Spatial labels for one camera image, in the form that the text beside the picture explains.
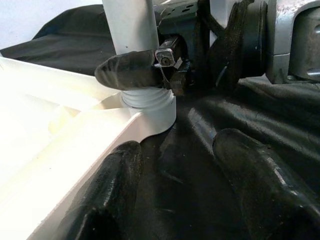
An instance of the wrinkled black sheet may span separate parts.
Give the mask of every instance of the wrinkled black sheet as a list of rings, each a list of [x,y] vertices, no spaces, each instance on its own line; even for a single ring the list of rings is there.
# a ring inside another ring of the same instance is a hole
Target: wrinkled black sheet
[[[63,13],[33,40],[0,52],[93,75],[114,48],[102,5],[93,5]],[[213,161],[213,139],[226,128],[270,145],[320,195],[320,85],[243,79],[229,95],[207,90],[178,97],[174,126],[141,143],[131,239],[250,239],[237,197]]]

